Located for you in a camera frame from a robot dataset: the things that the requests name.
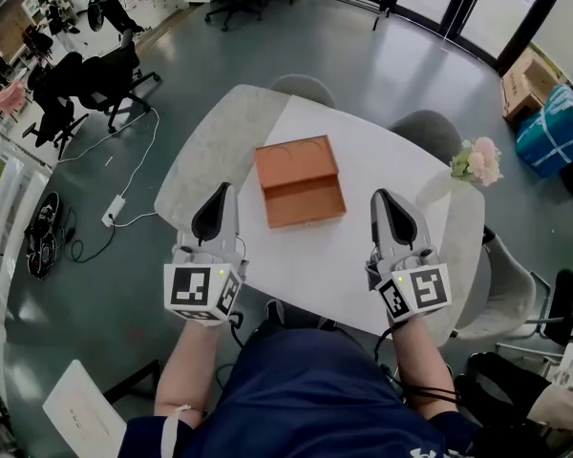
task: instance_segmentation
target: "gray chair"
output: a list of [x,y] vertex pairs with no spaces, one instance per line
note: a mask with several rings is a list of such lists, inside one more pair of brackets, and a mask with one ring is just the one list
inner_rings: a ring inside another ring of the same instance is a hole
[[274,81],[269,88],[274,92],[301,96],[335,109],[335,99],[329,89],[316,78],[306,74],[286,74]]
[[388,129],[445,164],[450,164],[450,160],[462,149],[455,126],[435,111],[417,111],[406,115]]
[[484,227],[482,245],[488,253],[492,272],[490,293],[481,313],[453,332],[452,336],[461,340],[496,337],[518,329],[529,323],[527,320],[535,304],[533,276],[487,227]]

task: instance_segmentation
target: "desk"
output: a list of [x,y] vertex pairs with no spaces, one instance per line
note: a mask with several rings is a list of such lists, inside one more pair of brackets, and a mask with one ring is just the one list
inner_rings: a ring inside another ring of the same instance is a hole
[[[351,125],[350,134],[336,132],[341,121]],[[253,169],[254,148],[321,134],[331,140],[348,213],[342,219],[310,226],[269,230]],[[403,170],[406,164],[410,168]],[[372,249],[371,193],[380,187],[392,188],[414,201],[450,270],[454,302],[427,316],[435,343],[447,341],[478,266],[484,201],[471,185],[452,180],[437,159],[358,117],[240,85],[215,106],[185,143],[161,186],[155,209],[174,227],[189,232],[197,206],[221,181],[231,182],[240,192],[241,235],[251,260],[246,283],[373,334],[381,334],[388,321],[379,297],[366,290],[364,263]],[[321,292],[321,287],[333,291]]]

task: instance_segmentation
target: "flower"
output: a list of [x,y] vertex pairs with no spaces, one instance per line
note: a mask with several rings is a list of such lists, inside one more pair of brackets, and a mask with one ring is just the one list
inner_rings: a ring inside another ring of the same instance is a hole
[[465,140],[463,149],[452,158],[452,176],[463,181],[479,181],[485,187],[494,183],[502,174],[499,171],[500,151],[489,137],[479,137],[474,143]]

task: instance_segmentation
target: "navy t-shirt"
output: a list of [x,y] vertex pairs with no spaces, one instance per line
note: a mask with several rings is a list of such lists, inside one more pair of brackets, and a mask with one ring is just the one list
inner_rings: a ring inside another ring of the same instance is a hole
[[[130,421],[120,458],[159,457],[165,417]],[[246,347],[216,409],[179,422],[175,457],[442,457],[478,426],[458,412],[426,421],[339,332],[290,329]]]

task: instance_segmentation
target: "white paper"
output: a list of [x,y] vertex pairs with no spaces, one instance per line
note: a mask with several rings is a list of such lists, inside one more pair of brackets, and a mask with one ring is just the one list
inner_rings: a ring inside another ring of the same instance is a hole
[[73,360],[42,408],[79,458],[116,458],[125,422],[79,360]]
[[[410,141],[353,115],[293,96],[267,144],[328,135],[340,170],[347,213],[309,225],[269,229],[256,168],[238,196],[246,242],[246,283],[271,297],[339,323],[382,334],[384,303],[368,290],[365,260],[371,241],[371,195],[387,188],[412,204],[422,186],[447,167]],[[450,195],[426,214],[440,249]]]

